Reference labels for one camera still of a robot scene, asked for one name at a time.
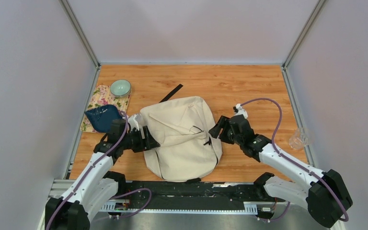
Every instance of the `white wall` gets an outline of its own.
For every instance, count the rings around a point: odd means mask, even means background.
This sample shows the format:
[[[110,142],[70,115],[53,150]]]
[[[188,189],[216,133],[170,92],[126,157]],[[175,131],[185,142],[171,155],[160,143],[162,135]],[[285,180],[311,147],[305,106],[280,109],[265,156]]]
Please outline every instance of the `white wall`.
[[[328,1],[289,73],[316,165],[337,170],[352,196],[346,229],[368,229],[368,1]]]
[[[0,0],[0,229],[36,229],[93,77],[57,0]]]
[[[69,0],[100,62],[283,62],[317,0]]]

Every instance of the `gray floor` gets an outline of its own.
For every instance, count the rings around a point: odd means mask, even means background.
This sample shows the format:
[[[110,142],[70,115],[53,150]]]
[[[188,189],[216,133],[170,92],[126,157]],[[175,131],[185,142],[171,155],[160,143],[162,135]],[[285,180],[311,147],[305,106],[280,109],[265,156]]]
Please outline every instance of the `gray floor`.
[[[281,214],[284,206],[278,206],[276,213]],[[98,213],[95,219],[106,217]],[[120,220],[93,221],[91,230],[325,230],[306,210],[291,206],[283,219],[263,223],[247,215],[210,215],[210,214],[151,214],[139,213]]]

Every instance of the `wooden table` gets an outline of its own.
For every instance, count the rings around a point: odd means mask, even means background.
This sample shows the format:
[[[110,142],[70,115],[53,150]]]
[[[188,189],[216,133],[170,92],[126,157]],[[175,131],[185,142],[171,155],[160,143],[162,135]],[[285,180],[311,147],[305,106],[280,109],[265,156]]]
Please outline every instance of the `wooden table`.
[[[276,143],[285,151],[306,162],[304,151],[291,149],[288,139],[297,128],[287,90],[279,66],[232,65],[108,65],[102,66],[97,85],[111,85],[118,79],[132,84],[128,115],[158,103],[178,84],[184,87],[174,98],[200,96],[212,110],[215,121],[221,115],[231,117],[232,107],[257,97],[269,97],[280,103],[283,121],[276,135]],[[278,122],[277,107],[258,101],[244,107],[255,133],[269,138]],[[72,167],[70,179],[76,179],[87,165],[92,150],[102,134],[83,133]],[[222,144],[223,155],[215,170],[202,181],[253,182],[264,172],[282,178],[277,170],[246,157],[237,145]],[[128,150],[118,159],[113,171],[126,175],[127,180],[159,181],[145,164],[143,153]]]

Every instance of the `clear glass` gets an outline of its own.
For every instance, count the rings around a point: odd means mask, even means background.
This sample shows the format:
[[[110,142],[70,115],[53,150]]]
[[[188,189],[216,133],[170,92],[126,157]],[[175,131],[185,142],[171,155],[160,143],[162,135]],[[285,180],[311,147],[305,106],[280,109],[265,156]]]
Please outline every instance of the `clear glass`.
[[[295,150],[300,150],[314,141],[314,134],[307,128],[298,128],[288,140],[290,146]]]

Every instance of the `canvas bag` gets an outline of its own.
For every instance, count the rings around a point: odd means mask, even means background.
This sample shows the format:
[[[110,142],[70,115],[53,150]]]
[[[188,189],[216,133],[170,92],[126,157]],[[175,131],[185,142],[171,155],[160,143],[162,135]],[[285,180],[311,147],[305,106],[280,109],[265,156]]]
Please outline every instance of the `canvas bag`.
[[[214,170],[222,145],[208,133],[215,121],[204,99],[195,96],[165,101],[141,109],[140,115],[160,144],[144,152],[153,173],[166,181],[185,182]]]

